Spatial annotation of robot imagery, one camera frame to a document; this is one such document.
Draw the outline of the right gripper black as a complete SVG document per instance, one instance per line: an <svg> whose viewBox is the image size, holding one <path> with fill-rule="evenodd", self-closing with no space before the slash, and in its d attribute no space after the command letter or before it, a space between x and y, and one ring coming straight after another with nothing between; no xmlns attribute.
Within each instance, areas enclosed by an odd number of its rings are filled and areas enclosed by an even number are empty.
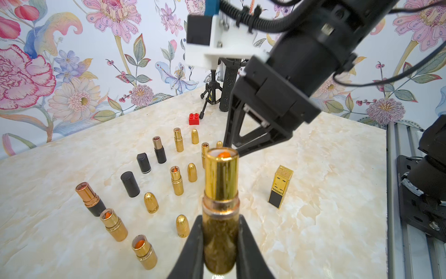
<svg viewBox="0 0 446 279"><path fill-rule="evenodd" d="M289 140L301 124L321 113L308 96L255 56L237 81L230 104L224 146L235 146L241 157ZM259 126L241 135L246 116Z"/></svg>

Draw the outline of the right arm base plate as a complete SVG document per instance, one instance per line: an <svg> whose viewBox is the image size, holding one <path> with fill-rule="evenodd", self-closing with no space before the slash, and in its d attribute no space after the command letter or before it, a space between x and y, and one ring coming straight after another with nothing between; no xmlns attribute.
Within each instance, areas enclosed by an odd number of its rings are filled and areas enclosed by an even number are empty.
<svg viewBox="0 0 446 279"><path fill-rule="evenodd" d="M400 216L407 224L446 240L446 171L426 159L397 157Z"/></svg>

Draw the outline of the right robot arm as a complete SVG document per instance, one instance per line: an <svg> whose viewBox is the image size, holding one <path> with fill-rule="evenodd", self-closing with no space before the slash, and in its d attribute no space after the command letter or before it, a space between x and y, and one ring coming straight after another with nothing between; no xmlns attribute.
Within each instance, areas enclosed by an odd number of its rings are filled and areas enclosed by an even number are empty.
<svg viewBox="0 0 446 279"><path fill-rule="evenodd" d="M279 33L267 59L253 56L231 93L223 145L240 156L292 138L320 109L311 95L333 74L350 71L354 50L394 1L301 1L288 16L266 20L226 1L223 13L250 30Z"/></svg>

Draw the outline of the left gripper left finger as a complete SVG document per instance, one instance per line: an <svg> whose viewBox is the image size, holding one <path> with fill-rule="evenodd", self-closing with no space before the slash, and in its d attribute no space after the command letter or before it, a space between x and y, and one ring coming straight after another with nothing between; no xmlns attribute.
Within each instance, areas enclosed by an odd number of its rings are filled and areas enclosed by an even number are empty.
<svg viewBox="0 0 446 279"><path fill-rule="evenodd" d="M204 274L204 238L199 215L168 279L202 279Z"/></svg>

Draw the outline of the red small block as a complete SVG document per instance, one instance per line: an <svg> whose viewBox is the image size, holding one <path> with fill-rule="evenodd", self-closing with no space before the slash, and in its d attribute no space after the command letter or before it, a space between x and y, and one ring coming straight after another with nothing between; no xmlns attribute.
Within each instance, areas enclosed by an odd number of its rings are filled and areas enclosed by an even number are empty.
<svg viewBox="0 0 446 279"><path fill-rule="evenodd" d="M188 118L189 125L195 126L200 124L200 115L198 113L190 113Z"/></svg>

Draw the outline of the square gold black lipstick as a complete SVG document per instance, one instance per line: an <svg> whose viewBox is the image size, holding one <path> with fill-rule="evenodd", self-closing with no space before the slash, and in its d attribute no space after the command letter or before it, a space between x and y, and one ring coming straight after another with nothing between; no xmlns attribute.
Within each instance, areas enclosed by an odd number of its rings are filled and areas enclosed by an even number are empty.
<svg viewBox="0 0 446 279"><path fill-rule="evenodd" d="M280 165L275 172L268 203L280 209L294 171Z"/></svg>

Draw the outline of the black lipstick cap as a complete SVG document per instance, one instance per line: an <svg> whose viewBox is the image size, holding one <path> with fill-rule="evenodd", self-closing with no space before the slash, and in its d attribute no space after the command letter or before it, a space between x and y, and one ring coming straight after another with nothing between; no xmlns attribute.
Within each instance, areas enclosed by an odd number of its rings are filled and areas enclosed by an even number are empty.
<svg viewBox="0 0 446 279"><path fill-rule="evenodd" d="M146 153L138 154L137 162L143 174L149 173L151 171L152 168Z"/></svg>

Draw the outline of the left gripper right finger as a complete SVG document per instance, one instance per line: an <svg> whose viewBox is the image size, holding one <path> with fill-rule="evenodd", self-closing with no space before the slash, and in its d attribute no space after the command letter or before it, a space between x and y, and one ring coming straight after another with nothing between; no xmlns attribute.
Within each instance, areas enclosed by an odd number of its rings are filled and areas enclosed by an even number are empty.
<svg viewBox="0 0 446 279"><path fill-rule="evenodd" d="M237 279L275 278L268 268L243 215L239 216L236 277Z"/></svg>

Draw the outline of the aluminium front rail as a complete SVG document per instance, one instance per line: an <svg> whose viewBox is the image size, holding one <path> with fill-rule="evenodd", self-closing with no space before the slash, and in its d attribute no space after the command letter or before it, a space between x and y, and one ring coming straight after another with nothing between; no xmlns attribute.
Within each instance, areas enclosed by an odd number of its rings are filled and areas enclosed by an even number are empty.
<svg viewBox="0 0 446 279"><path fill-rule="evenodd" d="M446 117L428 129L390 123L387 256L391 279L446 276Z"/></svg>

